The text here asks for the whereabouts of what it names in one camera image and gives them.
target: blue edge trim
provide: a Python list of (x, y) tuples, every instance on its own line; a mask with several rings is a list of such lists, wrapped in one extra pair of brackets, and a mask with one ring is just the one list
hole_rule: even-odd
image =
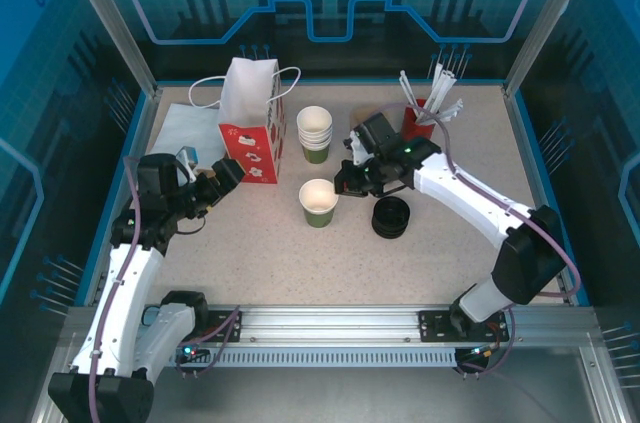
[(144, 92), (141, 92), (138, 97), (138, 102), (136, 103), (136, 109), (133, 112), (133, 118), (131, 118), (127, 137), (124, 140), (124, 145), (120, 152), (116, 172), (113, 175), (113, 180), (111, 180), (111, 187), (109, 188), (109, 194), (107, 195), (107, 200), (105, 201), (104, 209), (102, 210), (102, 216), (100, 216), (100, 222), (96, 229), (96, 236), (93, 238), (93, 244), (89, 251), (89, 257), (87, 258), (87, 265), (82, 273), (82, 279), (80, 280), (80, 285), (78, 286), (78, 292), (76, 293), (74, 302), (75, 306), (85, 305), (85, 298), (87, 297), (87, 293), (89, 293), (93, 272), (96, 270), (96, 266), (98, 265), (98, 257), (100, 256), (100, 249), (102, 248), (102, 240), (105, 233), (109, 230), (109, 219), (111, 218), (111, 212), (115, 205), (116, 197), (118, 196), (118, 188), (120, 187), (120, 182), (124, 175), (123, 158), (131, 152), (133, 139), (136, 135), (136, 130), (138, 129), (138, 124), (140, 123), (140, 118), (142, 117), (142, 111), (144, 110), (146, 101), (147, 95), (145, 95)]
[[(414, 80), (416, 82), (426, 82), (429, 80)], [(395, 79), (347, 79), (340, 80), (341, 83), (362, 83), (362, 84), (370, 84), (373, 82), (379, 83), (395, 83)], [(461, 82), (462, 84), (490, 84), (495, 85), (502, 84), (503, 80), (465, 80)], [(167, 85), (189, 85), (192, 82), (189, 81), (161, 81), (158, 82), (160, 86)], [(212, 86), (220, 86), (221, 82), (211, 82)], [(306, 82), (307, 84), (318, 84), (318, 83), (336, 83), (336, 80), (310, 80)], [(516, 92), (515, 101), (518, 105), (518, 111), (520, 112), (520, 116), (522, 118), (522, 123), (524, 125), (525, 132), (527, 134), (527, 139), (529, 140), (529, 144), (531, 145), (531, 151), (533, 153), (533, 158), (536, 162), (535, 170), (538, 171), (540, 175), (540, 180), (542, 182), (542, 187), (549, 202), (549, 206), (556, 210), (558, 214), (560, 214), (560, 210), (558, 208), (558, 201), (556, 200), (556, 196), (553, 192), (553, 188), (551, 187), (551, 179), (549, 178), (549, 174), (544, 166), (544, 162), (542, 159), (542, 154), (540, 152), (540, 147), (538, 146), (538, 142), (536, 140), (535, 133), (533, 131), (533, 125), (531, 124), (531, 119), (529, 118), (529, 113), (527, 112), (527, 108), (524, 104), (524, 99), (522, 98), (522, 94), (520, 90)], [(138, 98), (138, 103), (136, 105), (136, 111), (133, 114), (133, 119), (131, 120), (131, 124), (129, 125), (129, 131), (127, 132), (127, 138), (125, 139), (124, 146), (122, 147), (122, 152), (120, 153), (120, 160), (118, 161), (118, 166), (116, 168), (116, 173), (113, 177), (113, 181), (111, 182), (111, 188), (109, 189), (109, 194), (107, 196), (107, 200), (105, 202), (104, 210), (102, 211), (102, 216), (100, 217), (100, 223), (98, 224), (98, 228), (96, 230), (96, 236), (93, 240), (93, 244), (91, 245), (91, 251), (89, 252), (89, 258), (87, 259), (87, 265), (85, 267), (84, 273), (82, 275), (82, 280), (80, 281), (80, 286), (78, 288), (78, 293), (76, 294), (75, 305), (83, 306), (84, 300), (89, 292), (89, 286), (91, 285), (91, 279), (93, 276), (93, 272), (95, 271), (96, 265), (98, 264), (98, 256), (100, 254), (100, 249), (102, 246), (103, 236), (107, 231), (107, 225), (109, 224), (109, 218), (111, 216), (111, 211), (113, 205), (115, 204), (115, 199), (118, 193), (118, 188), (120, 186), (120, 182), (122, 180), (122, 176), (124, 174), (124, 163), (122, 159), (129, 154), (131, 151), (131, 147), (133, 145), (133, 138), (136, 133), (136, 129), (138, 127), (138, 123), (140, 122), (140, 118), (142, 116), (142, 110), (144, 108), (146, 102), (146, 95), (144, 93), (140, 94)], [(571, 257), (573, 261), (575, 261), (575, 257), (573, 254), (573, 249), (571, 247), (571, 243), (569, 242), (569, 238), (567, 236), (566, 229), (564, 227), (564, 223), (562, 223), (562, 235), (564, 238), (564, 246), (567, 251), (567, 254)], [(584, 290), (584, 287), (580, 289), (578, 294), (576, 295), (578, 299), (578, 304), (580, 306), (589, 306), (589, 299), (587, 298), (587, 293)]]
[[(533, 153), (533, 158), (536, 161), (535, 170), (540, 175), (540, 181), (542, 182), (542, 189), (544, 194), (549, 202), (549, 206), (556, 210), (559, 215), (560, 208), (558, 207), (558, 200), (556, 200), (556, 195), (553, 192), (553, 188), (551, 187), (551, 178), (549, 178), (549, 173), (547, 172), (547, 168), (544, 166), (544, 160), (542, 159), (542, 153), (540, 151), (540, 146), (538, 145), (538, 140), (536, 139), (536, 134), (533, 131), (533, 125), (531, 124), (531, 118), (529, 118), (529, 113), (527, 112), (527, 107), (524, 104), (524, 98), (522, 98), (522, 94), (520, 90), (518, 90), (515, 94), (516, 104), (518, 105), (518, 111), (520, 112), (520, 117), (522, 118), (522, 124), (524, 125), (524, 130), (527, 133), (527, 139), (529, 140), (529, 145), (531, 146), (531, 152)], [(562, 237), (564, 239), (564, 248), (569, 257), (576, 261), (576, 258), (573, 254), (573, 248), (571, 247), (571, 243), (569, 242), (569, 237), (567, 236), (567, 230), (564, 227), (564, 222), (562, 221), (562, 216), (560, 216), (560, 220), (562, 222)], [(573, 275), (571, 275), (571, 281), (575, 284), (575, 280)], [(576, 294), (576, 298), (578, 299), (578, 304), (580, 306), (589, 306), (589, 298), (587, 297), (587, 293), (584, 290), (584, 286), (580, 288), (580, 291)]]

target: white tissue paper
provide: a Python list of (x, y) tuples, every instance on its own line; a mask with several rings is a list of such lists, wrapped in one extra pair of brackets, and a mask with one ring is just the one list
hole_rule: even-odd
[(198, 155), (196, 170), (210, 170), (226, 152), (220, 129), (218, 110), (195, 108), (173, 103), (149, 153), (175, 155), (183, 146), (195, 148)]

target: green paper cup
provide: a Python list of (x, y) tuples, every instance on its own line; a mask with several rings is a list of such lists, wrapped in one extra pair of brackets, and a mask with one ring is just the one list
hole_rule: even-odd
[(331, 223), (333, 211), (338, 203), (333, 183), (327, 180), (309, 180), (298, 194), (304, 208), (304, 217), (310, 226), (324, 228)]
[(302, 153), (304, 154), (304, 159), (309, 163), (319, 165), (320, 163), (324, 163), (327, 160), (327, 157), (329, 156), (329, 145), (320, 150), (305, 148), (305, 146), (302, 145)]

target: paper cup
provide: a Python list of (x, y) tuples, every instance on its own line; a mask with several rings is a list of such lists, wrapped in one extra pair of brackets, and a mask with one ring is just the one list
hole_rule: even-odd
[(331, 131), (333, 119), (331, 113), (320, 106), (303, 108), (296, 118), (298, 132), (303, 136), (322, 135)]
[(333, 131), (330, 130), (321, 135), (304, 135), (302, 133), (298, 133), (298, 138), (300, 138), (300, 141), (304, 141), (307, 143), (323, 143), (325, 141), (329, 141), (332, 135)]
[(324, 138), (310, 139), (299, 136), (298, 139), (303, 145), (325, 145), (331, 141), (331, 134), (325, 136)]
[(329, 145), (331, 144), (331, 141), (320, 144), (303, 142), (300, 143), (302, 144), (302, 153), (304, 154), (304, 158), (309, 163), (319, 165), (320, 163), (324, 163), (327, 160), (327, 157), (329, 156)]
[(324, 228), (331, 223), (333, 211), (338, 203), (333, 183), (327, 180), (309, 180), (300, 188), (298, 198), (310, 226)]

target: stacked paper cups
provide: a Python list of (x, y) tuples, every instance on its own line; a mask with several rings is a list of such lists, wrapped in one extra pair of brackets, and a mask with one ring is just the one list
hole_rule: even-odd
[(324, 162), (333, 134), (331, 113), (320, 106), (308, 106), (298, 113), (297, 123), (305, 159), (314, 164)]

